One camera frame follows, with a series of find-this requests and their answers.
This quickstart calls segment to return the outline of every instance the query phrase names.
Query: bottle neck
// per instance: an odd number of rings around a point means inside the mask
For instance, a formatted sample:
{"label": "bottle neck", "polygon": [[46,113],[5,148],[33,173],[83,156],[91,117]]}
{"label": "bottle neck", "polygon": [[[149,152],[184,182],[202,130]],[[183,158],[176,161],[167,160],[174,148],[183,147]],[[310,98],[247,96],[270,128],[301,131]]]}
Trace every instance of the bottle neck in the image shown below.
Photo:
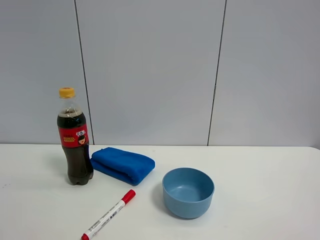
{"label": "bottle neck", "polygon": [[75,118],[82,114],[81,108],[75,102],[75,97],[62,98],[62,108],[59,116],[63,118]]}

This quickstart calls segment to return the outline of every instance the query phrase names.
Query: bottle cap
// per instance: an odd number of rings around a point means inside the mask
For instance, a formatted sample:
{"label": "bottle cap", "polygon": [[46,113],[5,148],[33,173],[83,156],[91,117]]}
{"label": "bottle cap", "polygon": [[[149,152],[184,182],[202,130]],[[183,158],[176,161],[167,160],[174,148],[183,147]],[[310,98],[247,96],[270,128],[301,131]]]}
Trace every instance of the bottle cap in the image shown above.
{"label": "bottle cap", "polygon": [[62,99],[73,98],[76,93],[73,87],[63,87],[59,89],[59,95]]}

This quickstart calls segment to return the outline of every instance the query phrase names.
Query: cola bottle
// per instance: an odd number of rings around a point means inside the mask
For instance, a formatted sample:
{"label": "cola bottle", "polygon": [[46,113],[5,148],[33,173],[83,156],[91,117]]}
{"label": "cola bottle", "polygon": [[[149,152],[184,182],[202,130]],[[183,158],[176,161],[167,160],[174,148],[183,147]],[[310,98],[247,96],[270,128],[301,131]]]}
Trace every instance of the cola bottle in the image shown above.
{"label": "cola bottle", "polygon": [[57,117],[62,149],[68,165],[68,177],[73,185],[85,185],[94,175],[89,156],[89,138],[86,117],[75,102],[75,90],[59,90],[63,107]]}

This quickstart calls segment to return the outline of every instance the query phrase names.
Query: red marker cap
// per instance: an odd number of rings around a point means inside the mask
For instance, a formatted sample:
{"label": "red marker cap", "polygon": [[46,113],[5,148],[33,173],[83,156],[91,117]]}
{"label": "red marker cap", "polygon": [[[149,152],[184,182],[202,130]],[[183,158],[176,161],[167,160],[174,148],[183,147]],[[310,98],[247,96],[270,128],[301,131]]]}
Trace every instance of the red marker cap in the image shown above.
{"label": "red marker cap", "polygon": [[81,240],[90,240],[87,234],[83,234]]}
{"label": "red marker cap", "polygon": [[124,203],[127,205],[127,203],[130,202],[130,200],[133,199],[135,195],[136,195],[136,192],[131,189],[126,193],[126,195],[124,195],[124,197],[121,200],[124,201]]}

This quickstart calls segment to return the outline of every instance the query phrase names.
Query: microfiber towel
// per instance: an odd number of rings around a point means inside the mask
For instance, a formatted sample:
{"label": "microfiber towel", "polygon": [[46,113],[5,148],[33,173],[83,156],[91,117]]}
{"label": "microfiber towel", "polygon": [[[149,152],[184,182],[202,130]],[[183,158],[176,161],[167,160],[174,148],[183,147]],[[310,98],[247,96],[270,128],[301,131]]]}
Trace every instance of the microfiber towel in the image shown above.
{"label": "microfiber towel", "polygon": [[141,183],[156,165],[147,156],[113,147],[94,152],[91,163],[95,170],[133,186]]}

